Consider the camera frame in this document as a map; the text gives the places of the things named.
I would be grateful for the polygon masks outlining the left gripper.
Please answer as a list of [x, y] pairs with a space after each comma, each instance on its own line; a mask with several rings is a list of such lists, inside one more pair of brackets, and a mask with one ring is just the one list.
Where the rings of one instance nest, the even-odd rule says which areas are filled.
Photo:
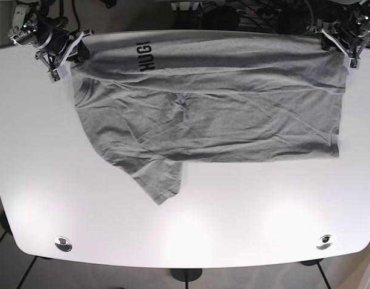
[[350, 24], [339, 20], [333, 22], [318, 19], [313, 27], [314, 33], [325, 37], [322, 47], [333, 45], [348, 59], [348, 67], [358, 69], [360, 54], [369, 43], [369, 30], [359, 23]]

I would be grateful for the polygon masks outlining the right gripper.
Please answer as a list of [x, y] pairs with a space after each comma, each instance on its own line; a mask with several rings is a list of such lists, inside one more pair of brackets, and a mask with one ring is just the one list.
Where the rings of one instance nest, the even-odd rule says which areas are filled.
[[89, 59], [90, 52], [83, 39], [92, 35], [92, 30], [85, 30], [74, 36], [52, 36], [44, 48], [38, 49], [35, 59], [46, 66], [52, 83], [59, 82], [71, 74], [69, 63], [78, 64]]

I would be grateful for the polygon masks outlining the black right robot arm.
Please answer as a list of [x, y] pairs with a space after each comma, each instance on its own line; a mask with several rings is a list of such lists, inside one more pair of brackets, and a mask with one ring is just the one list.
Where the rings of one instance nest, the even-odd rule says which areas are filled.
[[[58, 16], [49, 17], [49, 9], [58, 4]], [[16, 1], [8, 37], [16, 46], [30, 45], [36, 49], [35, 59], [48, 69], [52, 82], [58, 82], [71, 73], [68, 63], [82, 63], [89, 59], [89, 49], [83, 38], [92, 30], [80, 30], [80, 19], [75, 2], [72, 9], [77, 29], [69, 31], [69, 19], [64, 15], [64, 1]]]

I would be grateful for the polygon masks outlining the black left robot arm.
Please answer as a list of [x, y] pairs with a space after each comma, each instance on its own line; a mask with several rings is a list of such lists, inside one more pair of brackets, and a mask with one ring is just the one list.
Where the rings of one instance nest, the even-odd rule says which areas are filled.
[[349, 68], [359, 67], [360, 55], [370, 44], [370, 1], [306, 1], [309, 31], [321, 38], [323, 50], [336, 48]]

